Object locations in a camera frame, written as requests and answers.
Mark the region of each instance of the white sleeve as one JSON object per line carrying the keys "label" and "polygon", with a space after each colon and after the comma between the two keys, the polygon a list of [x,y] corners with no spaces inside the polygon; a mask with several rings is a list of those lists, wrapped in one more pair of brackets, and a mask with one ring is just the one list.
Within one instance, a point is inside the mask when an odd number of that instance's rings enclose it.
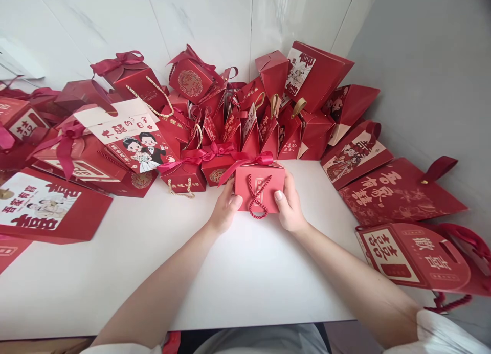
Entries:
{"label": "white sleeve", "polygon": [[422,310],[416,319],[418,341],[393,347],[384,354],[491,354],[490,348],[440,314]]}
{"label": "white sleeve", "polygon": [[139,344],[107,344],[90,347],[81,354],[161,354],[162,348],[158,345],[153,349]]}

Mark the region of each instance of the cartoon bride and groom illustration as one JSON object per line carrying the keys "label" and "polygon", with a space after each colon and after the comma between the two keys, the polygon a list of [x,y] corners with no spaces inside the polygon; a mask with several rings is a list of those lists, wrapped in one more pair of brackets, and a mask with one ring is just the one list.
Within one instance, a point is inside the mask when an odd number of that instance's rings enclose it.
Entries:
{"label": "cartoon bride and groom illustration", "polygon": [[131,158],[140,162],[140,172],[150,171],[162,165],[164,163],[162,156],[165,157],[166,155],[164,146],[160,145],[160,149],[156,148],[157,141],[149,132],[143,131],[138,137],[140,138],[139,141],[132,137],[126,137],[123,139],[123,145],[128,151],[134,153]]}

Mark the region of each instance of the person's left hand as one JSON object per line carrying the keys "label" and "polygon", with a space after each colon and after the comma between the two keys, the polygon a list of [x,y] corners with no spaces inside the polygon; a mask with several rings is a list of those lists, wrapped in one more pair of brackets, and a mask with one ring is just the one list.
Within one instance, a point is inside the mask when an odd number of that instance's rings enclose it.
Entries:
{"label": "person's left hand", "polygon": [[223,192],[218,197],[215,205],[215,209],[211,214],[207,225],[214,228],[220,234],[226,232],[237,210],[242,204],[242,197],[240,195],[232,194],[234,186],[234,179],[230,179],[224,187]]}

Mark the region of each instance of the groom illustration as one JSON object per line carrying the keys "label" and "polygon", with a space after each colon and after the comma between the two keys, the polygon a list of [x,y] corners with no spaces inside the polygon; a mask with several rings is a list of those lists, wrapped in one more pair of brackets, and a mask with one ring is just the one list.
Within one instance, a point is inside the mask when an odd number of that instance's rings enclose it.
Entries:
{"label": "groom illustration", "polygon": [[163,164],[164,162],[162,161],[161,156],[165,156],[165,148],[162,145],[160,146],[160,149],[155,148],[157,141],[155,140],[155,137],[148,132],[141,132],[139,137],[142,144],[146,146],[146,148],[142,148],[142,152],[151,155],[152,161]]}

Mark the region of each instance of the person's right hand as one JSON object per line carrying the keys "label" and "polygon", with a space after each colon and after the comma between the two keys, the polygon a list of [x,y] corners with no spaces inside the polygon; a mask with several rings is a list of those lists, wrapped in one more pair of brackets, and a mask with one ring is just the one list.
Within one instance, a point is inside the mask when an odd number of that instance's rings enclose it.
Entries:
{"label": "person's right hand", "polygon": [[308,226],[300,207],[300,198],[295,189],[293,175],[288,170],[285,174],[284,189],[275,192],[275,201],[280,210],[280,222],[285,229],[295,232],[304,230]]}

